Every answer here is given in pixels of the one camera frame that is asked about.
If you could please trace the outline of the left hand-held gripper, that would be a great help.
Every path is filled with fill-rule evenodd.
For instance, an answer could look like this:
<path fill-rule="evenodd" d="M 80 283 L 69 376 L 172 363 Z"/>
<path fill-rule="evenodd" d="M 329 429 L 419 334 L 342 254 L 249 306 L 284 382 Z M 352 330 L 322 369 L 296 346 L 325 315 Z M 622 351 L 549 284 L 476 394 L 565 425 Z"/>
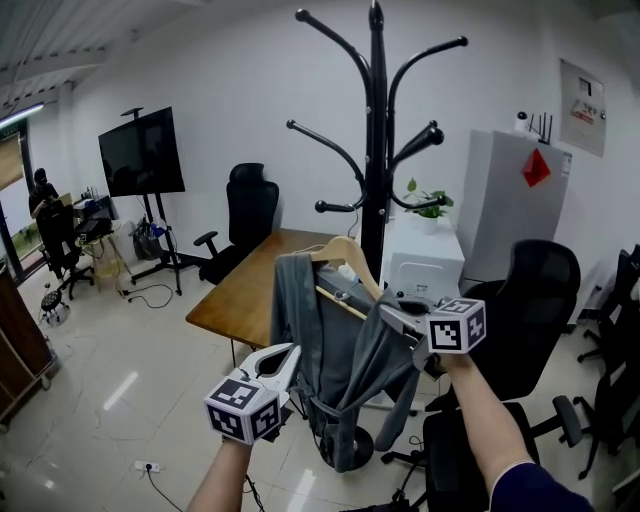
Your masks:
<path fill-rule="evenodd" d="M 284 406 L 297 375 L 301 347 L 276 344 L 249 355 L 203 399 L 211 428 L 245 445 L 272 442 L 289 413 Z M 272 389 L 260 381 L 271 381 Z"/>

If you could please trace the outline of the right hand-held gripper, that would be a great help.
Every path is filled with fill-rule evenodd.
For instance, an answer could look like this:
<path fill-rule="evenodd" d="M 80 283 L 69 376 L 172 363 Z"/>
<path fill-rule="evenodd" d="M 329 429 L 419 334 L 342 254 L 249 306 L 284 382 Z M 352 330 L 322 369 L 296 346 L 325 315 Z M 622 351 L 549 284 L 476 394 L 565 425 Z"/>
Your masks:
<path fill-rule="evenodd" d="M 401 309 L 382 304 L 381 319 L 410 339 L 414 366 L 437 380 L 444 369 L 443 354 L 468 354 L 487 335 L 486 306 L 483 300 L 457 298 L 441 307 L 430 300 L 400 299 Z"/>

